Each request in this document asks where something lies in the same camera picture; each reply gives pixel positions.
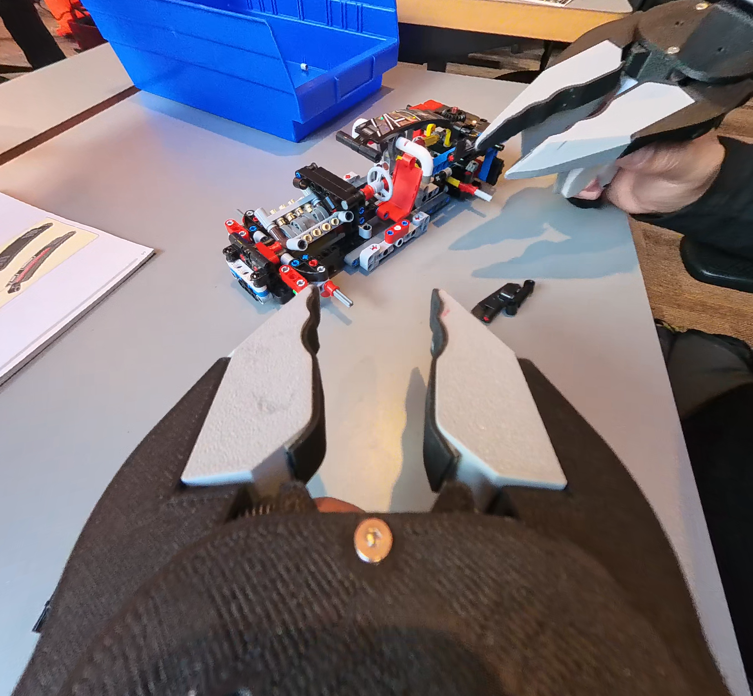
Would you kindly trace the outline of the person's right hand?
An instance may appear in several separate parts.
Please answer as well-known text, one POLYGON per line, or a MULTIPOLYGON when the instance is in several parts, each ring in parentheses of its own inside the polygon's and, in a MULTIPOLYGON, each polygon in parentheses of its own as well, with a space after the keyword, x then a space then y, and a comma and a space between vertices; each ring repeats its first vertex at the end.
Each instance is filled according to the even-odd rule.
POLYGON ((683 143, 646 145, 616 161, 607 187, 592 180, 571 202, 601 197, 630 215, 673 213, 705 193, 725 155, 715 132, 683 143))

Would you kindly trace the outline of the grey desk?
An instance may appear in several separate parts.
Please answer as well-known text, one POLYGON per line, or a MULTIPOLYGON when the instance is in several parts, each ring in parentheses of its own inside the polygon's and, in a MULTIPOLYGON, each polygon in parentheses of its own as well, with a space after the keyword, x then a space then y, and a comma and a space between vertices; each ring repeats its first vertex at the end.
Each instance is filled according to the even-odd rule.
MULTIPOLYGON (((295 170, 364 159, 334 135, 426 99, 488 118, 519 93, 494 80, 398 66, 380 93, 300 144, 139 92, 2 165, 2 192, 156 249, 146 265, 2 385, 2 694, 33 626, 121 464, 220 357, 274 312, 233 281, 224 221, 293 198, 295 170)), ((449 207, 322 306, 327 453, 310 482, 367 511, 423 510, 431 291, 472 308, 533 279, 519 314, 487 329, 532 360, 623 460, 686 573, 720 670, 748 694, 626 216, 581 210, 549 180, 501 180, 492 202, 449 207)))
POLYGON ((1 163, 138 93, 110 45, 1 87, 1 163))

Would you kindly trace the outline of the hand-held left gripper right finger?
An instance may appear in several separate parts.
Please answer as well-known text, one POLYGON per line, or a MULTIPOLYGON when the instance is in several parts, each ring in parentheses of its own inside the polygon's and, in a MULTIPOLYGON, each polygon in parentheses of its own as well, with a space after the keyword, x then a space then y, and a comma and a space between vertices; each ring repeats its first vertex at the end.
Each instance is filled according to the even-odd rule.
POLYGON ((429 326, 422 455, 431 490, 450 481, 473 494, 563 490, 566 476, 515 352, 443 289, 432 290, 429 326))

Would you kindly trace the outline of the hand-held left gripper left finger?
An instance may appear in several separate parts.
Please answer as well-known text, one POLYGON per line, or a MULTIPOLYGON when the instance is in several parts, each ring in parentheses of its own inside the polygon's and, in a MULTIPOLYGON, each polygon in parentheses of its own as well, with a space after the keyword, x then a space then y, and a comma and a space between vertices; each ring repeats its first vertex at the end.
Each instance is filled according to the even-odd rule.
POLYGON ((318 290, 305 288, 233 352, 182 474, 191 487, 306 484, 326 453, 318 290))

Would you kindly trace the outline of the person's right forearm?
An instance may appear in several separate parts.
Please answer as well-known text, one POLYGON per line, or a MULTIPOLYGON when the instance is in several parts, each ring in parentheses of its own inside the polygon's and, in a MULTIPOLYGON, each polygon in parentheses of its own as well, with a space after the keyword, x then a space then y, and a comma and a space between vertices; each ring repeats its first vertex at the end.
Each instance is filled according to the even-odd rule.
POLYGON ((725 136, 720 143, 725 151, 720 171, 696 202, 673 213, 638 214, 633 218, 707 243, 721 239, 750 247, 752 145, 725 136))

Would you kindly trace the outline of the black brick assembly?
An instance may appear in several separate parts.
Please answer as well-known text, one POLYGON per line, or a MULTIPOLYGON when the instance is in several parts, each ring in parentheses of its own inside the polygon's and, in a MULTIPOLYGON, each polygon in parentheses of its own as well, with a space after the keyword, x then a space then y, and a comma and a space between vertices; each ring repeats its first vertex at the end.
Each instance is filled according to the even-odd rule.
POLYGON ((525 280, 522 284, 506 283, 478 302, 471 314, 486 325, 500 314, 515 316, 534 289, 534 280, 525 280))

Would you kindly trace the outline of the black office chair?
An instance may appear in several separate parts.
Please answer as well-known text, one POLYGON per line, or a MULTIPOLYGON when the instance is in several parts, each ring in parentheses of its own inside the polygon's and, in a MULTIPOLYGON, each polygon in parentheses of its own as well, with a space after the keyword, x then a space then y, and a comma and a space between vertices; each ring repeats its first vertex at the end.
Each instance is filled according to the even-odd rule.
POLYGON ((679 244, 685 271, 711 286, 752 294, 752 260, 684 236, 679 244))

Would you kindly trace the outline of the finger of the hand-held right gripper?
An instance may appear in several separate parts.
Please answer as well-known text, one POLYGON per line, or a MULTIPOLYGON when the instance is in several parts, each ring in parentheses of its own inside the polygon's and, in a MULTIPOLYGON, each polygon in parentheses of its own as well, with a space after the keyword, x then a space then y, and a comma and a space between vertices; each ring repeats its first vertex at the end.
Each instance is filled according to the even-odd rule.
POLYGON ((638 45, 604 40, 544 70, 477 137, 485 152, 522 135, 521 150, 541 149, 546 140, 569 129, 600 107, 619 85, 625 55, 638 45))
POLYGON ((618 94, 600 113, 549 136, 506 173, 509 180, 559 174, 613 162, 641 130, 692 105, 682 87, 644 82, 618 94))

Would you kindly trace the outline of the blue plastic bin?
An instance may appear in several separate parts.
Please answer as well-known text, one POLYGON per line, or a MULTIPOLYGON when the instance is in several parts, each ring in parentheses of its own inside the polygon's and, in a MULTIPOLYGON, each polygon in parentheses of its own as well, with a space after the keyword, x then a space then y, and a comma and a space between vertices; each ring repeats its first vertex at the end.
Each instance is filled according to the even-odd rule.
POLYGON ((396 0, 80 1, 138 89, 292 142, 398 62, 396 0))

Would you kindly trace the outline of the white instruction booklet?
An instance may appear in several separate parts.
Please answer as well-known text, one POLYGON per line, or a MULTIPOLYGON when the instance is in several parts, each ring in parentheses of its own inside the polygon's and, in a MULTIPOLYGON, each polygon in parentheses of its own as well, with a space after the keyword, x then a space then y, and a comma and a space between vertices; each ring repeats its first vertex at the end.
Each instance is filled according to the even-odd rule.
POLYGON ((1 248, 2 383, 155 254, 6 194, 1 248))

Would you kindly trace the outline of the toy brick car chassis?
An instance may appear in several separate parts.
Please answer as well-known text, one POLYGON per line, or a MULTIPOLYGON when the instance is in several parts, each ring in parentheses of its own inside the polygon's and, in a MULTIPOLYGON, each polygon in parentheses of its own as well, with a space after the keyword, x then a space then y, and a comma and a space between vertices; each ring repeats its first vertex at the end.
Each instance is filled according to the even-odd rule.
POLYGON ((492 199, 504 145, 487 139, 489 126, 435 100, 358 119, 336 140, 371 163, 367 173, 308 164, 295 172, 293 199, 227 220, 231 275, 262 305, 284 305, 313 287, 352 307, 334 281, 340 272, 375 271, 450 202, 492 199))

